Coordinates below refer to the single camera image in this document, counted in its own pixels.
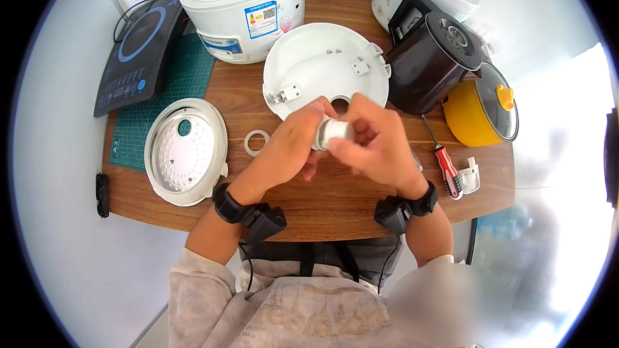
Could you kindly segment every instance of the gray pants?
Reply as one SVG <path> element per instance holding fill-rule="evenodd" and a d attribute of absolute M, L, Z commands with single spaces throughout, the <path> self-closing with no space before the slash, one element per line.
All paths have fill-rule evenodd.
<path fill-rule="evenodd" d="M 387 257 L 396 248 L 396 244 L 398 249 L 387 260 Z M 402 252 L 402 242 L 398 242 L 398 237 L 395 235 L 384 238 L 349 240 L 346 241 L 346 245 L 356 260 L 359 276 L 364 281 L 378 286 L 384 265 L 383 280 L 380 282 L 381 287 L 384 281 L 393 274 L 396 262 Z M 259 244 L 244 245 L 243 248 L 247 252 L 247 257 L 251 259 L 266 259 L 267 261 L 301 260 L 301 248 L 295 242 L 260 242 Z M 342 264 L 332 244 L 314 242 L 313 248 L 314 263 L 336 266 L 346 273 L 350 273 Z M 243 252 L 241 252 L 241 259 L 247 259 Z"/>

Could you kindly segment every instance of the kettle spout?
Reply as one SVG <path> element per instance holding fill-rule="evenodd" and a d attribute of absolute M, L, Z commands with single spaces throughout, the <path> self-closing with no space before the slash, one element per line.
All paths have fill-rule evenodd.
<path fill-rule="evenodd" d="M 476 81 L 477 79 L 481 79 L 481 78 L 482 78 L 482 69 L 475 70 L 475 71 L 465 71 L 464 74 L 462 74 L 462 77 L 460 77 L 460 82 Z"/>

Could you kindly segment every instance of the yellow pot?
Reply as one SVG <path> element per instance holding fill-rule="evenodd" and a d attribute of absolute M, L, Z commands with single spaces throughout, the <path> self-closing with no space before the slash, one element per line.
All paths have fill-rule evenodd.
<path fill-rule="evenodd" d="M 443 100 L 447 125 L 466 146 L 510 143 L 518 134 L 514 91 L 490 63 L 481 70 L 481 79 L 462 82 Z"/>

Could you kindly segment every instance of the t-shirt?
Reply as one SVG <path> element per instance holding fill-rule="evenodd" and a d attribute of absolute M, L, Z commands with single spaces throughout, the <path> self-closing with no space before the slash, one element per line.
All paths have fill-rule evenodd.
<path fill-rule="evenodd" d="M 429 263 L 453 263 L 443 255 Z M 338 267 L 252 259 L 251 292 L 223 265 L 184 248 L 170 269 L 170 347 L 426 347 L 391 325 L 386 297 Z M 247 261 L 241 287 L 249 279 Z"/>

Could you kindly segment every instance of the circular hole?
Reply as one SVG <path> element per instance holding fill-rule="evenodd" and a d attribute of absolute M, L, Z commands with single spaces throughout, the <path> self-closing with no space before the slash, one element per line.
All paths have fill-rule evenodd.
<path fill-rule="evenodd" d="M 331 101 L 331 106 L 336 110 L 337 115 L 341 117 L 348 111 L 349 103 L 345 99 L 338 98 Z"/>
<path fill-rule="evenodd" d="M 178 123 L 178 127 L 176 128 L 178 135 L 184 137 L 188 135 L 191 131 L 191 122 L 189 120 L 182 120 Z"/>
<path fill-rule="evenodd" d="M 247 142 L 247 146 L 250 147 L 252 151 L 260 151 L 264 147 L 264 144 L 264 137 L 258 133 L 253 134 Z"/>

